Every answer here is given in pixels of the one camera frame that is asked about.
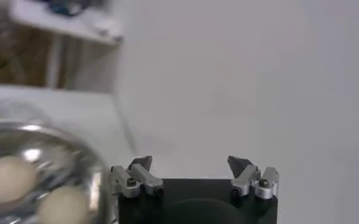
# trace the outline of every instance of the cable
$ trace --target cable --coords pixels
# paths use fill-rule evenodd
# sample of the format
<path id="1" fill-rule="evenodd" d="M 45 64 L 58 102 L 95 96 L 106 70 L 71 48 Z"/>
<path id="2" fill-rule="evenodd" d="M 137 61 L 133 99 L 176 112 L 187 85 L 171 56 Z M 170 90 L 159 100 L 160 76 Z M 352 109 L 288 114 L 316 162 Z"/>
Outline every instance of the cable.
<path id="1" fill-rule="evenodd" d="M 9 65 L 9 63 L 14 60 L 15 58 L 18 58 L 21 54 L 25 53 L 25 51 L 28 49 L 28 47 L 34 42 L 34 36 L 35 36 L 35 31 L 32 30 L 30 33 L 30 37 L 27 41 L 27 43 L 21 47 L 20 50 L 18 50 L 14 56 L 10 57 L 9 59 L 4 60 L 2 63 L 0 63 L 0 70 L 5 68 L 7 65 Z"/>

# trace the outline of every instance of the bolt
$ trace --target bolt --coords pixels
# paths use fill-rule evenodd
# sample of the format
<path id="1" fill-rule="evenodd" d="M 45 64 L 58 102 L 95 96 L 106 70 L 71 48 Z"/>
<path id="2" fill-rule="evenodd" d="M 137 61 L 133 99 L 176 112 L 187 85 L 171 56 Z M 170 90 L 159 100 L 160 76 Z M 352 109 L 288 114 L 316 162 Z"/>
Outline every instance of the bolt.
<path id="1" fill-rule="evenodd" d="M 230 193 L 233 198 L 240 198 L 241 197 L 241 190 L 233 189 Z"/>
<path id="2" fill-rule="evenodd" d="M 129 178 L 127 181 L 126 181 L 126 186 L 127 187 L 134 187 L 136 185 L 136 180 L 134 178 Z"/>
<path id="3" fill-rule="evenodd" d="M 269 182 L 266 179 L 260 179 L 259 181 L 259 186 L 260 187 L 268 187 L 269 186 Z"/>

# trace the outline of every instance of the egg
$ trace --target egg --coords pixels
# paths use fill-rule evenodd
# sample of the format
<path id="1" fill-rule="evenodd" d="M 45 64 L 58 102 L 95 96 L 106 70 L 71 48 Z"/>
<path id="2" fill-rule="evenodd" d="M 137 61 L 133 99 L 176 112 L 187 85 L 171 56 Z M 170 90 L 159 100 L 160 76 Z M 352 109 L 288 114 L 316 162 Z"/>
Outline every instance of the egg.
<path id="1" fill-rule="evenodd" d="M 35 186 L 35 167 L 17 156 L 0 158 L 0 203 L 18 200 Z"/>
<path id="2" fill-rule="evenodd" d="M 40 224 L 88 223 L 88 202 L 77 187 L 63 186 L 47 195 L 38 207 Z"/>

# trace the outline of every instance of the white table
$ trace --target white table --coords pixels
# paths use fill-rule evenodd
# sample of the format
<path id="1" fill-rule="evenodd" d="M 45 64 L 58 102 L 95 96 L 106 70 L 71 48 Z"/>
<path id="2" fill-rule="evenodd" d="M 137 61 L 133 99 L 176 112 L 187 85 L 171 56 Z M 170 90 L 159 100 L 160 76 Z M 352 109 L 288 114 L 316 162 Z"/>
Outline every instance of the white table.
<path id="1" fill-rule="evenodd" d="M 110 95 L 0 86 L 0 97 L 38 105 L 62 128 L 83 137 L 107 164 L 127 166 L 133 157 Z M 344 149 L 341 142 L 338 150 L 324 150 L 318 141 L 329 142 L 333 135 L 320 139 L 315 132 L 298 133 L 294 130 L 300 129 L 300 123 L 288 127 L 254 122 L 253 127 L 262 133 L 255 136 L 253 149 L 174 150 L 165 144 L 171 148 L 153 151 L 141 145 L 135 155 L 154 156 L 151 172 L 162 178 L 231 178 L 227 156 L 250 158 L 262 170 L 274 166 L 280 172 L 279 223 L 359 223 L 359 142 L 352 143 L 355 151 Z M 299 142 L 302 135 L 316 135 L 316 141 Z"/>
<path id="2" fill-rule="evenodd" d="M 129 165 L 133 154 L 109 94 L 1 86 L 0 97 L 24 100 L 45 111 L 59 128 L 82 138 L 108 166 Z"/>

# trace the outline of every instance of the metal bracket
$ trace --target metal bracket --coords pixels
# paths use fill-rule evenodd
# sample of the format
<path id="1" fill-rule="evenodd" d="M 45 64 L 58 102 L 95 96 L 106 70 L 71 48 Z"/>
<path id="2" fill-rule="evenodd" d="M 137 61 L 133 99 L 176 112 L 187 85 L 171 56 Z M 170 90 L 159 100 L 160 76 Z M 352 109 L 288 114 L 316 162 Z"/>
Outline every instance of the metal bracket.
<path id="1" fill-rule="evenodd" d="M 113 194 L 122 193 L 127 198 L 140 194 L 140 182 L 132 178 L 122 166 L 112 167 Z"/>
<path id="2" fill-rule="evenodd" d="M 270 199 L 278 196 L 279 173 L 273 167 L 267 167 L 262 178 L 255 184 L 255 195 L 258 198 Z"/>
<path id="3" fill-rule="evenodd" d="M 260 171 L 255 165 L 247 165 L 242 173 L 236 178 L 231 180 L 232 196 L 235 198 L 241 198 L 248 195 L 250 192 L 250 186 L 253 186 L 260 178 Z"/>
<path id="4" fill-rule="evenodd" d="M 138 180 L 149 195 L 162 197 L 164 194 L 163 180 L 154 177 L 141 164 L 132 164 L 127 170 L 130 176 Z"/>

